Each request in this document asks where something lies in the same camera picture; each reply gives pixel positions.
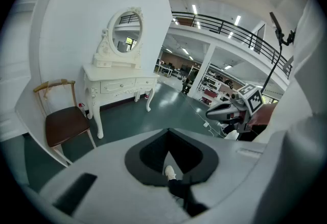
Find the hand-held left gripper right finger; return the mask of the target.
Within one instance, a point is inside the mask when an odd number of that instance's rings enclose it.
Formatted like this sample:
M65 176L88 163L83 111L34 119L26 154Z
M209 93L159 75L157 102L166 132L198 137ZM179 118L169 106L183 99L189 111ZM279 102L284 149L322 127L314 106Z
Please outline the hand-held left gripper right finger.
M167 131L167 145L185 184L206 182L218 167L219 157L214 149L173 128Z

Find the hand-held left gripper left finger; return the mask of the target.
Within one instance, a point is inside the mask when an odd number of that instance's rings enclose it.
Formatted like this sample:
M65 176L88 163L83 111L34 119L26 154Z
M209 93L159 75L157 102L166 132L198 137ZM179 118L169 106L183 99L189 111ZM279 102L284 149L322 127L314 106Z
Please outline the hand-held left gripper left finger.
M164 162L169 152L168 130L164 129L132 146L125 154L128 172L147 186L167 186L163 175Z

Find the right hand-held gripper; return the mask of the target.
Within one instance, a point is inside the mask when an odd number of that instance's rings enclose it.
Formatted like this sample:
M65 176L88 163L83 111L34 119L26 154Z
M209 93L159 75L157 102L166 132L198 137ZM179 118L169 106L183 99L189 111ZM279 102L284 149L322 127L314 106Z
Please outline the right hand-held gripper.
M250 120L262 106L260 88L247 84L233 93L228 101L210 107L205 115L212 120L229 120L226 122L228 126L224 128L224 133L234 130L247 133L250 132Z

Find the person's right hand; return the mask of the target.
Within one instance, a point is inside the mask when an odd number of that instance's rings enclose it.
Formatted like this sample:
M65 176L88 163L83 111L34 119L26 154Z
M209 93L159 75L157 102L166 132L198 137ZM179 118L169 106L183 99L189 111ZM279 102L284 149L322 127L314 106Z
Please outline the person's right hand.
M263 109L259 109L251 118L249 121L248 125L250 127L255 126L255 125L267 125L270 120L270 113Z

